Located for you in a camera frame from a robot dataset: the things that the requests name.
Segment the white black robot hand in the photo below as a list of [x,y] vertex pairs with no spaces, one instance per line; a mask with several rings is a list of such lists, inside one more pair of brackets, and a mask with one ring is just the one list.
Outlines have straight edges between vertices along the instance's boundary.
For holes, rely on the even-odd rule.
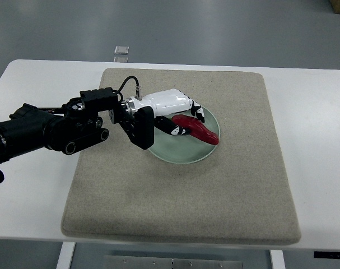
[[153,110],[154,126],[166,134],[188,135],[189,128],[176,125],[167,116],[174,113],[190,111],[201,122],[205,122],[205,114],[201,105],[180,90],[170,89],[148,94],[142,98],[129,97],[127,99],[131,113],[137,112],[140,108],[149,106]]

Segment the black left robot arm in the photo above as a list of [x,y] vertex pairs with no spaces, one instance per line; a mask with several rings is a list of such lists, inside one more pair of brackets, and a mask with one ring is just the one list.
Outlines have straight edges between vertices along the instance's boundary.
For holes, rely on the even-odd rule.
[[[23,104],[0,122],[0,164],[11,158],[47,148],[72,155],[109,137],[100,112],[109,111],[131,143],[146,150],[154,143],[154,112],[146,106],[131,113],[120,89],[111,87],[81,91],[60,108],[37,108]],[[4,174],[0,170],[0,184]]]

